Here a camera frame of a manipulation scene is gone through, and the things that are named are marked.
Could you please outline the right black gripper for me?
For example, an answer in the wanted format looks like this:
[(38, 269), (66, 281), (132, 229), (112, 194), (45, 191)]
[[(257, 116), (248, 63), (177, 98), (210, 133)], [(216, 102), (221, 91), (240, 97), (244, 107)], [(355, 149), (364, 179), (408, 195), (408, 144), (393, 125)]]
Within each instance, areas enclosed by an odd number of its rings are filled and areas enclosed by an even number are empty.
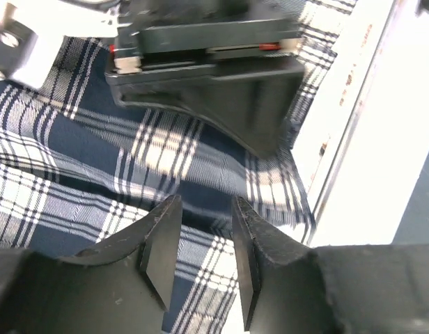
[(105, 76), (115, 103), (193, 116), (274, 155), (305, 67), (303, 1), (121, 1)]

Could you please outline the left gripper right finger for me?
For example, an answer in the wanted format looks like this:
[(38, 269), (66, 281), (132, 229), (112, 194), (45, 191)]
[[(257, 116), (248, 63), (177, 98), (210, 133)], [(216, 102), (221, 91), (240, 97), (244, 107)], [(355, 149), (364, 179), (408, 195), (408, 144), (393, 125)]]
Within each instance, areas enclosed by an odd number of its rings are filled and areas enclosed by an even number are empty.
[(232, 229), (244, 329), (296, 331), (307, 315), (309, 248), (263, 219), (242, 197)]

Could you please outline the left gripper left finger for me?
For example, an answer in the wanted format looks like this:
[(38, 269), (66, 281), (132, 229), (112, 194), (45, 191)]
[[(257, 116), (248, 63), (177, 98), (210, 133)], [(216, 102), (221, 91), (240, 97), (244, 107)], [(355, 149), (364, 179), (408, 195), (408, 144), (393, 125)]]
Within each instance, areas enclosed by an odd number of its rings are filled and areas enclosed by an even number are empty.
[(103, 267), (134, 258), (134, 269), (169, 310), (182, 224), (182, 201), (172, 195), (146, 216), (96, 245), (60, 261), (83, 267)]

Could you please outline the navy plaid pleated skirt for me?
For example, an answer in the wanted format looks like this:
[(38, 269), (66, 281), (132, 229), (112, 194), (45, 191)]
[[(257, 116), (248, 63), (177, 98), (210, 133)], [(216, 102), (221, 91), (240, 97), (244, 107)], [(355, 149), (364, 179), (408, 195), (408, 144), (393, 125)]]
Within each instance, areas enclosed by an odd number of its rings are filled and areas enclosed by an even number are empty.
[(242, 333), (231, 196), (302, 237), (312, 220), (293, 158), (257, 159), (187, 116), (118, 110), (106, 55), (67, 38), (39, 93), (0, 82), (0, 248), (75, 253), (179, 193), (189, 218), (163, 331)]

